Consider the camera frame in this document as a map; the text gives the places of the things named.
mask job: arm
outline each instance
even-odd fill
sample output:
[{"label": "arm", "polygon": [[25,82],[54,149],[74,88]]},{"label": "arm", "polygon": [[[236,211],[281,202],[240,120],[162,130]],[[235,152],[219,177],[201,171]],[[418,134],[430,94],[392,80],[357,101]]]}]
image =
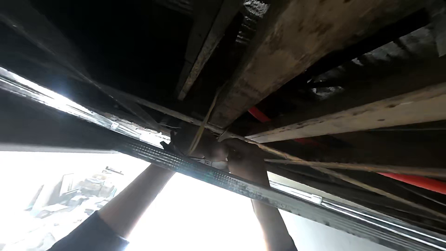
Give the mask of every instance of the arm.
[{"label": "arm", "polygon": [[[230,148],[229,171],[244,179],[269,187],[262,150],[238,139],[223,141]],[[262,226],[269,251],[297,251],[277,208],[252,200],[254,213]]]},{"label": "arm", "polygon": [[151,164],[98,212],[115,233],[127,238],[175,172]]},{"label": "arm", "polygon": [[175,172],[151,164],[121,193],[49,251],[122,251],[139,218]]}]

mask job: dirty wood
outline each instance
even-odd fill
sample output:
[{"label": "dirty wood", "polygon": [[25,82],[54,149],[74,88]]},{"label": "dirty wood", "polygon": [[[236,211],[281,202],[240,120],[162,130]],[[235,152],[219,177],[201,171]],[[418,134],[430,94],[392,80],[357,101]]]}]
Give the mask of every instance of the dirty wood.
[{"label": "dirty wood", "polygon": [[193,65],[191,65],[190,62],[193,61],[187,61],[185,63],[183,71],[181,72],[180,80],[177,85],[179,100],[183,100],[186,97],[187,93],[194,84],[204,65],[211,57],[218,43],[222,39],[226,28],[239,11],[241,5],[241,0],[225,0],[222,3],[222,6],[214,20],[214,23],[212,24],[212,27],[206,37],[205,42],[203,43],[201,50],[199,51],[199,53],[197,52],[198,56],[196,57],[195,62],[193,63]]},{"label": "dirty wood", "polygon": [[248,136],[259,143],[446,119],[446,83]]},{"label": "dirty wood", "polygon": [[315,167],[326,167],[329,169],[346,169],[365,172],[390,172],[407,175],[429,176],[429,177],[446,177],[446,169],[441,168],[424,168],[424,167],[399,167],[390,165],[372,165],[372,164],[351,164],[351,163],[325,163],[315,161],[300,161],[288,159],[265,159],[266,162],[294,164],[294,165],[311,165]]},{"label": "dirty wood", "polygon": [[211,123],[226,127],[321,57],[420,9],[414,0],[274,1]]}]

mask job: forearm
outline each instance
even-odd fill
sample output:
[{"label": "forearm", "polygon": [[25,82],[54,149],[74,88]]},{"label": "forearm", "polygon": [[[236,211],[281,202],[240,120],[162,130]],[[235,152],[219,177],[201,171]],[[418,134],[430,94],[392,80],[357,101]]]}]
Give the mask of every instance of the forearm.
[{"label": "forearm", "polygon": [[99,216],[119,236],[128,237],[141,215],[175,172],[151,164],[121,193],[108,202]]},{"label": "forearm", "polygon": [[294,241],[288,234],[277,208],[261,201],[251,200],[254,213],[262,227],[269,251],[296,251]]}]

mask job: red pipe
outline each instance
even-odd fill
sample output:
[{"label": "red pipe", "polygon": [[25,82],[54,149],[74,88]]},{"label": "red pipe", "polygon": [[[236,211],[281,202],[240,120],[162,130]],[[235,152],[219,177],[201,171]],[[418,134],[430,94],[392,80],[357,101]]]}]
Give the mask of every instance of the red pipe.
[{"label": "red pipe", "polygon": [[266,116],[263,112],[261,112],[257,107],[253,106],[251,108],[248,109],[248,112],[254,116],[254,118],[256,118],[258,121],[265,123],[265,122],[270,122],[271,119]]},{"label": "red pipe", "polygon": [[439,180],[434,180],[422,176],[406,175],[398,173],[379,172],[379,174],[420,188],[428,189],[430,191],[446,194],[446,183],[441,182]]},{"label": "red pipe", "polygon": [[[248,112],[254,116],[258,121],[265,123],[270,122],[271,119],[266,116],[262,111],[260,111],[256,106],[253,106],[248,109]],[[313,145],[313,146],[321,146],[320,143],[310,139],[310,138],[294,138],[294,141],[301,143],[302,145]]]}]

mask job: wooden joist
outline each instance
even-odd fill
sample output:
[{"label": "wooden joist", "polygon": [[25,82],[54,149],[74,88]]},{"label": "wooden joist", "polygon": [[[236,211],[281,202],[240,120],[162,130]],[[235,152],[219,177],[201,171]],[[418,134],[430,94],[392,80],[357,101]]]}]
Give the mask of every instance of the wooden joist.
[{"label": "wooden joist", "polygon": [[259,143],[446,119],[446,83],[248,136]]},{"label": "wooden joist", "polygon": [[345,170],[356,170],[356,171],[366,171],[366,172],[390,172],[390,173],[400,173],[407,175],[446,178],[446,169],[444,168],[399,167],[390,165],[351,164],[351,163],[326,163],[326,162],[288,160],[288,159],[265,159],[265,161],[271,163],[325,167],[329,169],[345,169]]},{"label": "wooden joist", "polygon": [[242,5],[241,0],[205,2],[206,5],[195,17],[194,26],[190,31],[185,63],[176,87],[179,100],[186,97]]},{"label": "wooden joist", "polygon": [[272,1],[210,123],[226,127],[320,58],[422,6],[413,0]]},{"label": "wooden joist", "polygon": [[29,1],[1,2],[0,21],[51,55],[55,61],[69,70],[69,75],[96,86],[135,116],[141,118],[151,129],[163,131],[163,128],[138,104],[94,81],[79,59],[80,55],[77,48],[71,44],[69,39],[56,26],[44,15],[40,14]]}]

